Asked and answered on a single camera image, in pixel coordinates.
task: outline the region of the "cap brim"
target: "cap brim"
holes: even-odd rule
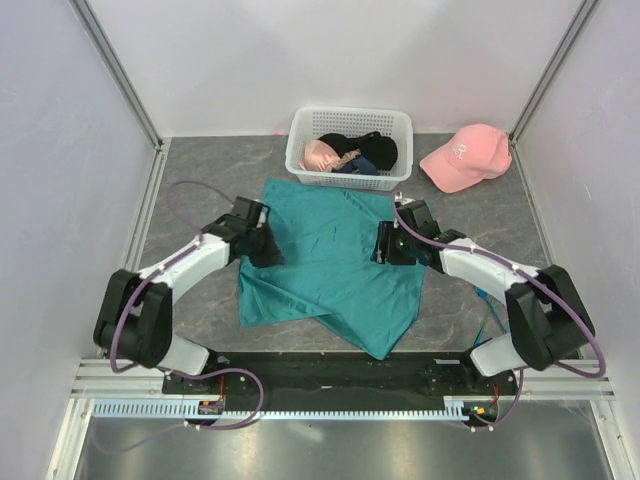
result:
[[[482,178],[463,175],[449,163],[450,149],[449,144],[443,145],[420,162],[420,168],[433,180],[436,187],[444,193],[455,193],[480,183]]]

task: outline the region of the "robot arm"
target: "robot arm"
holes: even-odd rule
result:
[[[469,366],[474,374],[491,377],[524,366],[544,370],[587,343],[584,334],[567,313],[517,275],[514,268],[473,253],[481,247],[460,232],[441,232],[424,201],[409,201],[398,208],[398,214],[420,235],[453,248],[440,249],[427,245],[409,235],[395,222],[381,222],[373,261],[395,265],[420,262],[440,273],[471,283],[507,307],[510,333],[468,352]],[[455,250],[456,246],[467,248],[464,251]],[[589,315],[564,269],[556,265],[538,269],[511,261],[509,264],[516,265],[519,270],[559,295],[594,333]]]
[[[114,273],[100,309],[94,342],[111,347],[116,325],[133,291],[144,279],[158,273],[128,312],[118,356],[147,368],[164,367],[191,375],[200,374],[211,362],[215,364],[216,352],[173,333],[173,305],[205,276],[243,255],[258,268],[281,263],[267,222],[268,212],[260,202],[238,197],[229,214],[204,227],[201,236],[173,255],[138,272]]]

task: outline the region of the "reflective metal floor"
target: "reflective metal floor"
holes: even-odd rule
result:
[[[94,419],[121,448],[175,422]],[[607,480],[588,403],[523,403],[494,432],[434,422],[262,421],[229,432],[178,429],[124,455],[85,446],[91,480]]]

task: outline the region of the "gray tabletop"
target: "gray tabletop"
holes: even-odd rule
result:
[[[466,191],[439,192],[417,168],[418,161],[450,138],[424,134],[414,138],[414,172],[399,189],[424,199],[443,229],[455,228],[507,258],[535,266],[544,254],[516,165],[502,177]],[[287,137],[206,137],[174,139],[147,235],[141,266],[151,265],[188,243],[191,231],[166,207],[168,185],[197,178],[232,196],[259,198],[268,178],[297,181],[284,167]],[[181,186],[176,203],[205,225],[228,211],[214,193]],[[174,328],[186,338],[217,351],[353,350],[346,341],[313,319],[241,327],[237,302],[238,263],[215,272],[187,292],[175,306]],[[420,312],[395,350],[464,350],[475,338],[487,310],[468,283],[428,271]],[[499,309],[503,318],[504,311]],[[487,335],[499,331],[489,323]]]

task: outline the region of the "cap logo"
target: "cap logo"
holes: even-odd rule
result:
[[[464,143],[459,143],[452,148],[453,154],[462,160],[462,154],[467,151],[467,146]]]

